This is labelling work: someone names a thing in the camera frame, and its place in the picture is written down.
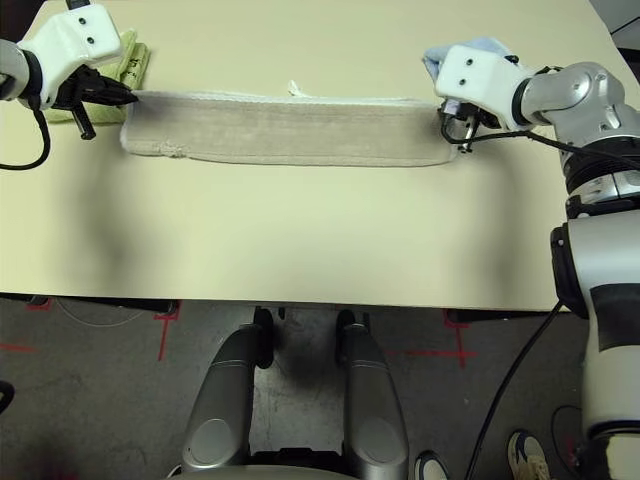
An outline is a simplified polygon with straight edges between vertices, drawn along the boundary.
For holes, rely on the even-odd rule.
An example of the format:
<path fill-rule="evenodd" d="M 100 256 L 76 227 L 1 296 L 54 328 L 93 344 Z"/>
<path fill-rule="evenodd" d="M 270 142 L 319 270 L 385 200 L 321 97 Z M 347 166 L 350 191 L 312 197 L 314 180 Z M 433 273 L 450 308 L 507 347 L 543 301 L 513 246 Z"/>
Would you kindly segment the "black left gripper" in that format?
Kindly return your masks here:
<path fill-rule="evenodd" d="M 113 79 L 102 79 L 97 70 L 79 67 L 58 89 L 52 108 L 70 112 L 82 140 L 96 136 L 84 103 L 123 106 L 133 103 L 136 95 L 125 84 Z"/>

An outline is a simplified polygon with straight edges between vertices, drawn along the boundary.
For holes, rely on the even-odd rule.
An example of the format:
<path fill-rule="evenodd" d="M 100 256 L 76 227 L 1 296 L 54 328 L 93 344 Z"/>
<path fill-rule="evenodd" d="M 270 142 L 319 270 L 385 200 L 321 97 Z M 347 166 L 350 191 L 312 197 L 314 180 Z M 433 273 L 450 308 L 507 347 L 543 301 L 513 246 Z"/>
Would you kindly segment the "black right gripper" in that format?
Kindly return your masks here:
<path fill-rule="evenodd" d="M 476 136 L 480 127 L 490 130 L 501 128 L 495 115 L 470 103 L 462 103 L 458 109 L 457 101 L 444 101 L 439 108 L 439 114 L 443 131 L 447 131 L 450 123 L 456 119 L 463 138 L 468 140 Z"/>

